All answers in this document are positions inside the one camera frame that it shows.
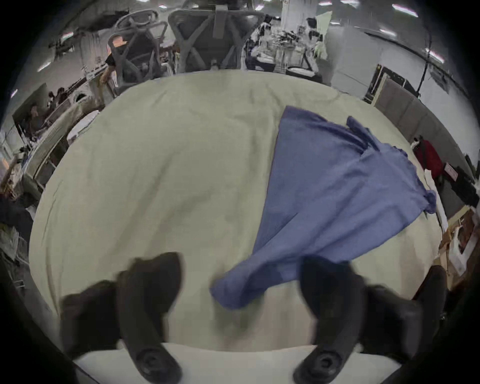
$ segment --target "chair backrest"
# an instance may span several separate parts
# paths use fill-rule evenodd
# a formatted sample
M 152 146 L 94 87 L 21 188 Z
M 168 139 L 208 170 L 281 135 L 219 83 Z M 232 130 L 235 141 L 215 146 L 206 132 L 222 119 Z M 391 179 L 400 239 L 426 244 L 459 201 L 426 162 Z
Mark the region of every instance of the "chair backrest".
M 261 12 L 229 11 L 227 5 L 172 12 L 168 23 L 180 47 L 178 73 L 239 69 L 242 48 L 264 18 Z
M 155 37 L 152 29 L 159 26 L 163 26 L 161 35 Z M 108 39 L 116 65 L 117 94 L 133 85 L 160 77 L 165 72 L 160 62 L 159 44 L 163 42 L 167 27 L 165 21 L 158 21 L 155 10 L 129 13 L 117 21 L 114 33 Z M 113 41 L 119 36 L 126 44 L 116 47 Z

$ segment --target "red bag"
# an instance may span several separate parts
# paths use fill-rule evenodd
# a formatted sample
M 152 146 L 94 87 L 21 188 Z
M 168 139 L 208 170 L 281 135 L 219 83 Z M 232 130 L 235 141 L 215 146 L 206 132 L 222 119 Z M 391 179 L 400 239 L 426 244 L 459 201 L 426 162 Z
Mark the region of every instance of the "red bag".
M 444 164 L 438 156 L 437 151 L 428 140 L 420 138 L 420 144 L 418 144 L 413 150 L 415 157 L 420 162 L 423 169 L 429 169 L 432 171 L 432 179 L 436 179 L 443 173 Z

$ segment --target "blue cloth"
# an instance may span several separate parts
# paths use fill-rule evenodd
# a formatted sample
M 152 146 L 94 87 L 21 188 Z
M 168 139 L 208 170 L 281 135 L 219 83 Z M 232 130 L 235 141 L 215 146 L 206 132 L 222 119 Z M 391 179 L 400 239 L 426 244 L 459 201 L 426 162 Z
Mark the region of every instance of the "blue cloth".
M 241 308 L 296 279 L 303 256 L 349 261 L 422 211 L 435 212 L 435 193 L 424 188 L 404 151 L 379 142 L 352 117 L 347 126 L 285 109 L 253 253 L 210 289 L 223 307 Z

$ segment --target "white wall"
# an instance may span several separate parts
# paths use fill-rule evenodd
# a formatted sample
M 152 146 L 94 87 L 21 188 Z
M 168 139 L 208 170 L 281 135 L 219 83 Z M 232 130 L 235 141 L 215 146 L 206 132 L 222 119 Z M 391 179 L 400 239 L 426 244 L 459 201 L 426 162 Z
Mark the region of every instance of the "white wall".
M 381 48 L 374 39 L 351 26 L 329 27 L 325 40 L 327 65 L 319 60 L 324 82 L 349 95 L 363 98 L 367 93 Z
M 376 40 L 382 49 L 379 64 L 405 77 L 417 89 L 425 61 L 406 49 Z M 468 154 L 476 165 L 479 159 L 480 127 L 468 99 L 452 83 L 449 93 L 445 92 L 432 79 L 428 69 L 420 89 L 420 100 L 448 129 L 460 150 Z

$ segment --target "pillar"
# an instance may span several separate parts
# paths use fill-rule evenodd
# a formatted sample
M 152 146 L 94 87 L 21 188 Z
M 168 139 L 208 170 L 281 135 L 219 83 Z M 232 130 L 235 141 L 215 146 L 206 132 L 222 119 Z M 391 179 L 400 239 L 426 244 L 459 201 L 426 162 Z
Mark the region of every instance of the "pillar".
M 317 15 L 319 0 L 283 0 L 281 27 L 297 33 L 299 25 L 307 26 L 307 17 Z

